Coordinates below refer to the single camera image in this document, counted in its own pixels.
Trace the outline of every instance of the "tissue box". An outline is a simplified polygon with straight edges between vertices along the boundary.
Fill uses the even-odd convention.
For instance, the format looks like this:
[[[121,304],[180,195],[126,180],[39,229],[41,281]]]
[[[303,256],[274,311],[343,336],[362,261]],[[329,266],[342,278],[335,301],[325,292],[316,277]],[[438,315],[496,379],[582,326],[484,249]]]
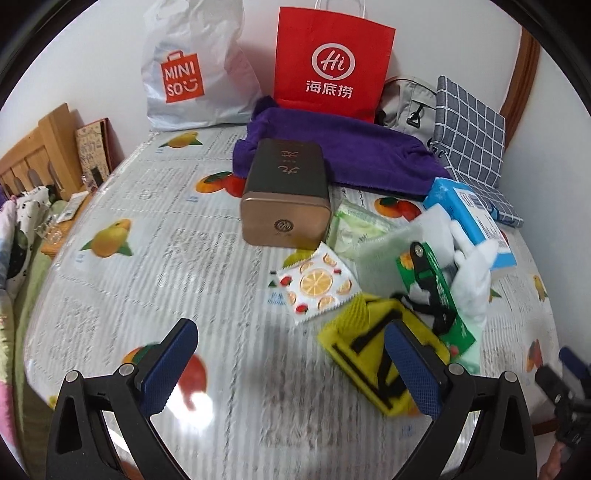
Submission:
[[[430,208],[436,203],[441,204],[452,219],[460,222],[474,245],[487,239],[499,242],[499,253],[491,268],[493,281],[517,266],[511,248],[499,227],[468,185],[449,179],[435,179],[423,205]]]

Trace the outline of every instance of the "wooden bed frame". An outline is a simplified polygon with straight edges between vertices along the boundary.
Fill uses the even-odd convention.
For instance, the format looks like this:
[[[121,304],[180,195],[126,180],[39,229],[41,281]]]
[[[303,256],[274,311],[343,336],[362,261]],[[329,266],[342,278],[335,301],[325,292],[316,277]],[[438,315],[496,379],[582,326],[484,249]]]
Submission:
[[[67,103],[39,120],[38,127],[0,158],[7,195],[53,184],[63,200],[82,186],[74,121]]]

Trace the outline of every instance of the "metal bolt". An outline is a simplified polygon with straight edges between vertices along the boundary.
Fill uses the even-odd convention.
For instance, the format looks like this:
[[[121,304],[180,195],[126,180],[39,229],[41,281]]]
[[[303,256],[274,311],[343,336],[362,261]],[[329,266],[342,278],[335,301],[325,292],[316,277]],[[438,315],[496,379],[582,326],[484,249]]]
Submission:
[[[76,370],[72,370],[66,374],[66,381],[68,383],[72,383],[76,378],[78,378],[78,372]]]
[[[464,373],[464,367],[460,364],[451,364],[447,369],[452,375],[462,375]]]
[[[517,375],[515,375],[513,372],[505,372],[505,380],[515,383],[517,382]]]
[[[134,371],[133,364],[123,364],[119,367],[119,374],[123,377],[127,377],[127,375],[131,375]]]

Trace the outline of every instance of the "purple towel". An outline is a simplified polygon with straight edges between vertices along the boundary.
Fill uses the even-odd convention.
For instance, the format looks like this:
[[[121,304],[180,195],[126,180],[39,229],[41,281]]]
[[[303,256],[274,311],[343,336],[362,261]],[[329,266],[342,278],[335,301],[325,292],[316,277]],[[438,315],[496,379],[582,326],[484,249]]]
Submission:
[[[247,128],[233,154],[234,173],[242,178],[263,138],[318,143],[332,183],[425,196],[435,177],[449,178],[415,137],[345,116],[279,108],[270,97],[259,100]]]

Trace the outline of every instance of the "haidilao logo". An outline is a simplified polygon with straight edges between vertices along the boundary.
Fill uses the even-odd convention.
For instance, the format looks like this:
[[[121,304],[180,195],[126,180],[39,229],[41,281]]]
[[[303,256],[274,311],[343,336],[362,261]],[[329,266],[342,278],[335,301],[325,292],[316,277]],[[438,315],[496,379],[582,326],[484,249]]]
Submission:
[[[355,56],[340,43],[325,43],[312,54],[312,68],[327,80],[343,80],[355,70]]]

